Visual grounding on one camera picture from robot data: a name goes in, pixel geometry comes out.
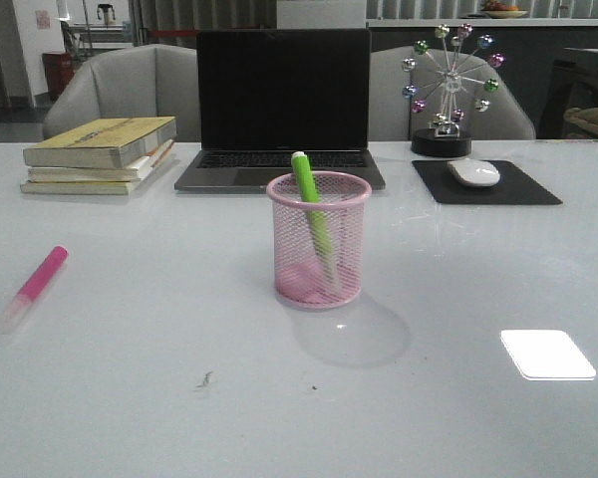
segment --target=laptop screen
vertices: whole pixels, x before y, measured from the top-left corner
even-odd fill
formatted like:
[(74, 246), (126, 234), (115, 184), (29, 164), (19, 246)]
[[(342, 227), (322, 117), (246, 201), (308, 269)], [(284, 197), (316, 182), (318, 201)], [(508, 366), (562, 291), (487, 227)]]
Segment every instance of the laptop screen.
[(229, 30), (197, 36), (204, 149), (362, 149), (370, 31)]

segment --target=black base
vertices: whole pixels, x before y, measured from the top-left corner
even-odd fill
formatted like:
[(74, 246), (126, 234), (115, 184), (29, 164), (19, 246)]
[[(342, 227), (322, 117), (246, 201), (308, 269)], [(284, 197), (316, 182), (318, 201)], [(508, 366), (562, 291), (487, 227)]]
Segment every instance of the black base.
[(412, 136), (412, 151), (423, 156), (467, 156), (471, 153), (471, 136), (461, 131), (459, 137), (435, 137), (431, 128), (417, 129)]

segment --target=pink highlighter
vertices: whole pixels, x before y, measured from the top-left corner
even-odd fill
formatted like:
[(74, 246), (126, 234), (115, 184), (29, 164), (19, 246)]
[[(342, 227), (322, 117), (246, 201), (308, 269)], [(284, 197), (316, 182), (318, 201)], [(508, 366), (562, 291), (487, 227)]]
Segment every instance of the pink highlighter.
[(47, 287), (47, 284), (49, 284), (49, 281), (68, 255), (69, 253), (62, 246), (53, 248), (7, 307), (4, 317), (0, 322), (0, 335), (11, 334), (18, 329), (35, 300), (44, 288)]

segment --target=laptop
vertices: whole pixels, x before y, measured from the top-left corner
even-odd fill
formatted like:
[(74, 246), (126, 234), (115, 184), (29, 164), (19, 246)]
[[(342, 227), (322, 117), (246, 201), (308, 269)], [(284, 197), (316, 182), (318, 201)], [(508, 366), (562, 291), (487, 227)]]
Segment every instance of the laptop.
[(369, 30), (202, 31), (197, 63), (201, 151), (175, 189), (265, 192), (297, 150), (385, 188), (368, 152)]

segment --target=green highlighter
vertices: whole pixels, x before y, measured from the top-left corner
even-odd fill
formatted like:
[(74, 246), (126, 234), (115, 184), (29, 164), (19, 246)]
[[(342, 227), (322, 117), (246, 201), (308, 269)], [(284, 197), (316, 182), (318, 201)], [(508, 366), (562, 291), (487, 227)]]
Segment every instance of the green highlighter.
[[(301, 200), (303, 202), (319, 202), (319, 192), (315, 185), (315, 178), (310, 168), (308, 156), (303, 151), (294, 152), (291, 164), (295, 173), (295, 180), (301, 192)], [(322, 211), (306, 211), (306, 217), (310, 224), (315, 252), (321, 262), (326, 281), (331, 287), (330, 292), (338, 294), (341, 291), (341, 282), (335, 261), (334, 247), (328, 233), (326, 215)]]

